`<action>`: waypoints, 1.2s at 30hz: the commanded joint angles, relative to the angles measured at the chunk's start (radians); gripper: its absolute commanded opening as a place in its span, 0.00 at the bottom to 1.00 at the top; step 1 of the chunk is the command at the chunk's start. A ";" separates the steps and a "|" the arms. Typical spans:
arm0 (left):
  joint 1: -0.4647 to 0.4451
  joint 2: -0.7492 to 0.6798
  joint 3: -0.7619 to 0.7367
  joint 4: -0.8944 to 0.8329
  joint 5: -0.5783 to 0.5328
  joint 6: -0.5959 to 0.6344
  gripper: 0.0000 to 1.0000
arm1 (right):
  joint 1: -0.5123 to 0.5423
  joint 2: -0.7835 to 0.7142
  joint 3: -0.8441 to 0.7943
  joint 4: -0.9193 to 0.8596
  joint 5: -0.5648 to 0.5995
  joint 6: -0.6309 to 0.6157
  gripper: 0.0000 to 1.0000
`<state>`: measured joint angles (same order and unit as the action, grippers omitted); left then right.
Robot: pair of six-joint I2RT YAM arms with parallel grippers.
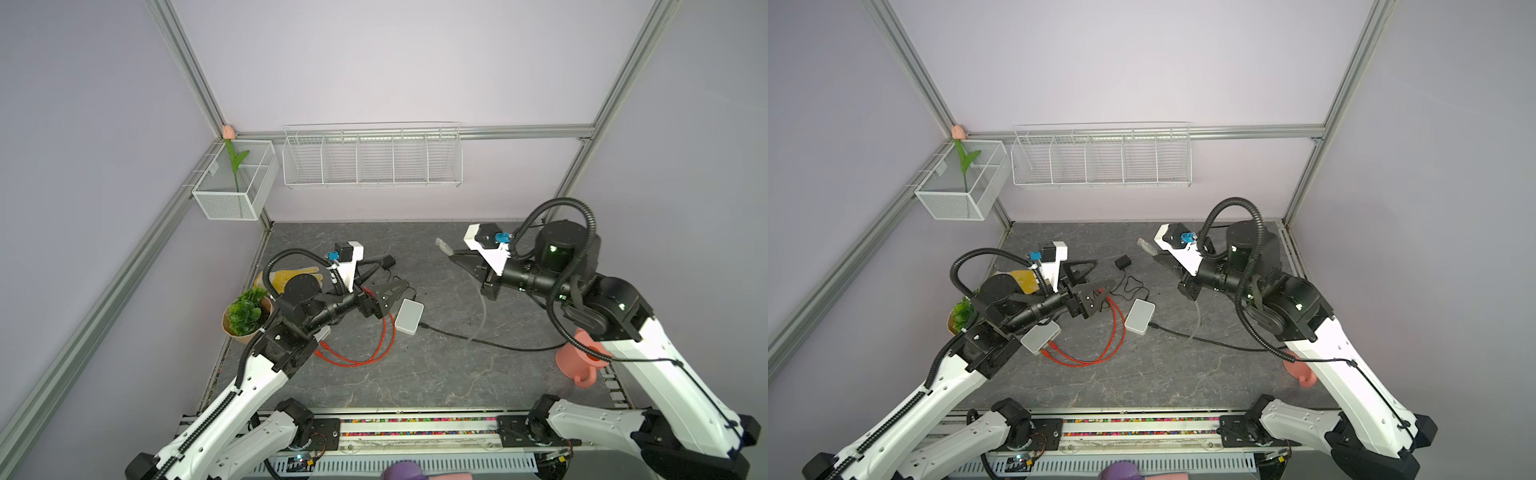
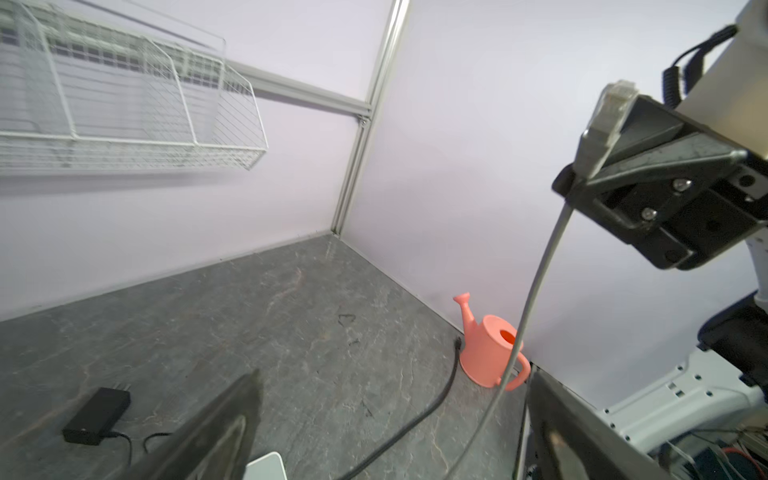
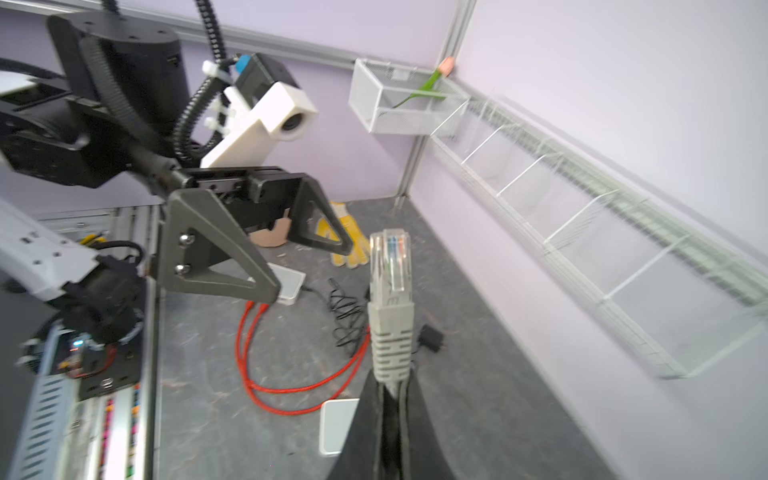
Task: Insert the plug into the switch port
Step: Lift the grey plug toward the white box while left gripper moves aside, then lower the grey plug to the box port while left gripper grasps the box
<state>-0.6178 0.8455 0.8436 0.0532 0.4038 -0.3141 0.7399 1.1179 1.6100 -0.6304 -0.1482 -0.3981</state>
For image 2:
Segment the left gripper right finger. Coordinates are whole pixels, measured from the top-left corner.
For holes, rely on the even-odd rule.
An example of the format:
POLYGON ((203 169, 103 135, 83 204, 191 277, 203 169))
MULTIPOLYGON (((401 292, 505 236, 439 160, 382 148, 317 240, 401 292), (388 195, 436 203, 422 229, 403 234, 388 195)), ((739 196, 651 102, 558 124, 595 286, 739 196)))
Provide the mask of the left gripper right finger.
POLYGON ((560 382, 540 370, 528 387, 536 465, 542 479, 664 479, 560 382))

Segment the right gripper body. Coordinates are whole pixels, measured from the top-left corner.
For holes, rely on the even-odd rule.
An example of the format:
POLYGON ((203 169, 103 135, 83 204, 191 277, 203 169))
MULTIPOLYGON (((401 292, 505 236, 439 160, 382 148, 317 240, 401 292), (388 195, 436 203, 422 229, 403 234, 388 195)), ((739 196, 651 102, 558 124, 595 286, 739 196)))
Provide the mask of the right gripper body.
POLYGON ((699 132, 746 149, 748 157, 643 241, 629 244, 659 269, 698 268, 767 224, 767 169, 758 156, 647 96, 635 103, 611 164, 699 132))

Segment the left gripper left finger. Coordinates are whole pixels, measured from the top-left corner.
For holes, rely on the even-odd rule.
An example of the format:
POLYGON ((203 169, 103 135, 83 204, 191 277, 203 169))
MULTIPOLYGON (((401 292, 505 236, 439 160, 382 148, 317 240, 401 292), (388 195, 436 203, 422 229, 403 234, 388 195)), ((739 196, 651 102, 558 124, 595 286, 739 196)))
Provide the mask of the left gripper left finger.
POLYGON ((256 369, 238 378, 123 479, 242 479, 261 420, 264 383, 256 369))

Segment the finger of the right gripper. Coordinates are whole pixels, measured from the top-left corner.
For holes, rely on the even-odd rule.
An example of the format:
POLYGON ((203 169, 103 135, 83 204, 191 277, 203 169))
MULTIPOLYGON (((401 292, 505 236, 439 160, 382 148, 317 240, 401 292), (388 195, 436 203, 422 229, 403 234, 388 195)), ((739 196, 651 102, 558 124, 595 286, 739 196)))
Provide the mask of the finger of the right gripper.
POLYGON ((590 179, 569 165, 552 189, 613 236, 636 245, 747 157, 746 149, 726 140, 692 133, 615 162, 590 179))

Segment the white network switch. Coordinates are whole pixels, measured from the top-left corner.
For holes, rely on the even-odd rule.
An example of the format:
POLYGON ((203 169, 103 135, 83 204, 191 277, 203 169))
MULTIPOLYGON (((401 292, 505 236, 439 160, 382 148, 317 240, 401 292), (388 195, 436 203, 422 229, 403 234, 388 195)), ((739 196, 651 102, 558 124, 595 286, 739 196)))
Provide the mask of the white network switch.
POLYGON ((273 451, 249 462, 243 480, 287 480, 282 456, 273 451))

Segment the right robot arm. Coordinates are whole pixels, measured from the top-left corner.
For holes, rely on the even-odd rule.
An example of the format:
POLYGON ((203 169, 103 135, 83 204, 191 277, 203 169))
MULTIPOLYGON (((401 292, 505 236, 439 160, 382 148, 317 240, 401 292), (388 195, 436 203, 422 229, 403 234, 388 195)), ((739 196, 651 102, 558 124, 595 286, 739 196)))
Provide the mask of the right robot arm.
MULTIPOLYGON (((745 242, 758 279, 767 278, 766 160, 648 96, 605 95, 553 188, 659 269, 692 270, 745 242)), ((766 401, 760 286, 708 320, 673 371, 599 417, 620 441, 651 453, 766 401)))

